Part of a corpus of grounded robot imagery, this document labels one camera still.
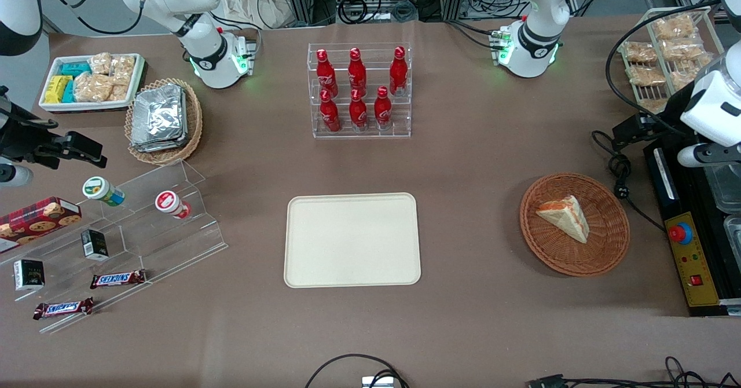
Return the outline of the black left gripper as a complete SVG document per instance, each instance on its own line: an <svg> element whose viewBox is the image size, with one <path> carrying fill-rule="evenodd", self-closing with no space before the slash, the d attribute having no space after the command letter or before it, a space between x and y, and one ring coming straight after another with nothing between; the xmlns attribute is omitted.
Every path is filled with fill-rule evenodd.
<svg viewBox="0 0 741 388"><path fill-rule="evenodd" d="M697 144L695 130L680 121L693 96L695 84L687 84L675 92L665 103L665 109L654 115L637 114L637 120L624 120L616 125L613 130L612 148L623 149L637 141L651 141L659 138L662 144ZM666 122L674 130L667 129Z"/></svg>

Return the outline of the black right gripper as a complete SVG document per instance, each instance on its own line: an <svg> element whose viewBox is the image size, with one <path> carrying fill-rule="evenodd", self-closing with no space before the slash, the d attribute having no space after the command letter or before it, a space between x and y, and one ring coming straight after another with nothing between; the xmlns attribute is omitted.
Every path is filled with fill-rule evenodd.
<svg viewBox="0 0 741 388"><path fill-rule="evenodd" d="M64 139L52 132L58 122L41 119L12 103L7 87L1 87L1 148L2 157L13 162L42 164L57 167L60 159L75 159L101 169L108 164L102 155L102 145L79 132L67 133L67 154Z"/></svg>

